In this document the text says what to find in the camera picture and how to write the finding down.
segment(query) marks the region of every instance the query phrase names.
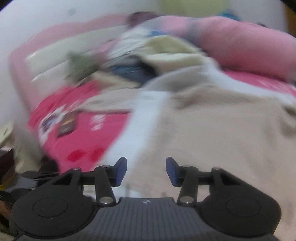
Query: pink blanket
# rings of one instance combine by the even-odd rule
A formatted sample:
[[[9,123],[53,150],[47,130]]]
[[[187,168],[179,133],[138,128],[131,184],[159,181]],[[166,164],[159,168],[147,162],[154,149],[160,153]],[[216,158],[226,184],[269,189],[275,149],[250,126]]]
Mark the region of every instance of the pink blanket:
[[[61,173],[73,167],[90,171],[122,132],[129,114],[81,112],[76,129],[58,137],[59,122],[86,99],[99,94],[96,83],[78,88],[66,86],[44,99],[33,111],[29,127],[38,135],[43,149],[59,164]]]

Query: white wall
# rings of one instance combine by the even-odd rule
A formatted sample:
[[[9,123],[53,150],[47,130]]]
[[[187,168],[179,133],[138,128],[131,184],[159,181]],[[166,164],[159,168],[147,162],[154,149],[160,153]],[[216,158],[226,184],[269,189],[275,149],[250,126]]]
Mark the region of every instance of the white wall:
[[[17,131],[36,151],[36,140],[26,132],[28,113],[14,88],[7,58],[27,39],[50,26],[88,21],[107,13],[157,10],[157,0],[14,0],[0,12],[0,126],[15,120]]]
[[[230,8],[244,21],[287,31],[284,4],[280,0],[230,0]]]

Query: pink bedsheet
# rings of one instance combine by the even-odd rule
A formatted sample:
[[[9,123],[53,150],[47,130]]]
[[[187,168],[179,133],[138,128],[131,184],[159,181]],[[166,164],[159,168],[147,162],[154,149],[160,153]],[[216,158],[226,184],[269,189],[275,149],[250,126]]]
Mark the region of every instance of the pink bedsheet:
[[[296,98],[296,87],[286,82],[269,78],[257,74],[242,71],[224,71],[229,77],[244,82],[249,85],[260,87],[267,90],[276,91],[283,94],[290,94]]]
[[[78,88],[66,86],[44,99],[32,112],[29,127],[38,135],[47,155],[58,162],[61,173],[73,167],[90,171],[121,134],[129,114],[78,114],[76,129],[58,137],[62,117],[86,99],[99,94],[95,82]]]

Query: green cloth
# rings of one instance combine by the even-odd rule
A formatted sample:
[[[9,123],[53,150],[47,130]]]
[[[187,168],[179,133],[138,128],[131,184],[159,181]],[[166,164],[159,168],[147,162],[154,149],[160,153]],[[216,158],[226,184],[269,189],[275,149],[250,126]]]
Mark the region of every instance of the green cloth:
[[[83,54],[69,54],[70,77],[77,83],[99,70],[97,61],[91,56]]]

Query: bed frame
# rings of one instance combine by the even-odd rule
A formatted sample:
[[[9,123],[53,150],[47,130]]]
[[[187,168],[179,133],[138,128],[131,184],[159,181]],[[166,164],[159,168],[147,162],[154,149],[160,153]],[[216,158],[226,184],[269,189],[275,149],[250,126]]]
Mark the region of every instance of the bed frame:
[[[47,96],[66,85],[67,55],[86,53],[127,29],[126,15],[106,15],[86,23],[63,23],[43,30],[15,49],[10,69],[16,89],[32,111]]]

